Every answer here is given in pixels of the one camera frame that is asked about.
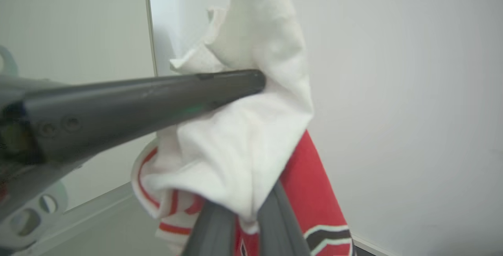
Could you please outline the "white perforated laundry basket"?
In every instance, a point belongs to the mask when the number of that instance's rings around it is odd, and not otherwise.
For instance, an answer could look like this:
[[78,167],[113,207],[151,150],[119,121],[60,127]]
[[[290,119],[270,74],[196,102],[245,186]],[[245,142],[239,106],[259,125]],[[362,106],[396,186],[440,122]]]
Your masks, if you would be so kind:
[[0,218],[0,256],[29,249],[63,216],[67,207],[67,191],[58,181],[20,209]]

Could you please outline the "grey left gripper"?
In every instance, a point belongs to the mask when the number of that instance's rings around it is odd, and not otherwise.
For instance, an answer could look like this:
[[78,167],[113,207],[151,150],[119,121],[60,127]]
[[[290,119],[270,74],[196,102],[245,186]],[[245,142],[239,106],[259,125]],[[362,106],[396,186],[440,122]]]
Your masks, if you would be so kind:
[[54,119],[32,118],[25,100],[67,84],[49,79],[0,75],[0,222],[85,161],[48,158],[40,139],[54,139],[61,128]]

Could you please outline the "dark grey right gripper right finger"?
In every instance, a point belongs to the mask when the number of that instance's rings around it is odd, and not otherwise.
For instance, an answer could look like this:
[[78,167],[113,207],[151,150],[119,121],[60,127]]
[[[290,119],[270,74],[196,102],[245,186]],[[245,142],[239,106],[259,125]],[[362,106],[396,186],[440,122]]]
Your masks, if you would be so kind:
[[278,180],[260,208],[259,256],[310,256],[307,241]]

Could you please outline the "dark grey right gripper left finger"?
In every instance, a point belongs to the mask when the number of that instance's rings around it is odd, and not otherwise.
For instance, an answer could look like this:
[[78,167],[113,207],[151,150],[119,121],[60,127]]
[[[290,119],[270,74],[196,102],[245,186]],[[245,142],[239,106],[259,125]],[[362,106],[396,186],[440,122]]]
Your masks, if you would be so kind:
[[180,256],[234,256],[235,215],[206,201]]

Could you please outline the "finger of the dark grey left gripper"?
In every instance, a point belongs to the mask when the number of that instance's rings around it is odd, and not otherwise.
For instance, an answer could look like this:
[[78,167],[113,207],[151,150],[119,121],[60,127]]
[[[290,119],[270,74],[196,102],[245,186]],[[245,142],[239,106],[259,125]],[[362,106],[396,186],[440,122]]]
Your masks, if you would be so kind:
[[23,154],[71,162],[210,113],[264,90],[258,70],[155,77],[29,93]]

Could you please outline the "white and red striped garment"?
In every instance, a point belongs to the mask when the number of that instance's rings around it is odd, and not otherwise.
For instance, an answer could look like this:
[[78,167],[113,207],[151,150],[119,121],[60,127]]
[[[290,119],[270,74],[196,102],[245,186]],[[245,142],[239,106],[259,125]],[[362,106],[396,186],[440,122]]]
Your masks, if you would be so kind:
[[235,215],[234,256],[259,256],[258,212],[279,180],[310,256],[357,256],[307,126],[307,49],[291,0],[230,0],[203,38],[171,59],[180,75],[258,70],[262,93],[158,131],[135,161],[133,191],[180,256],[206,201]]

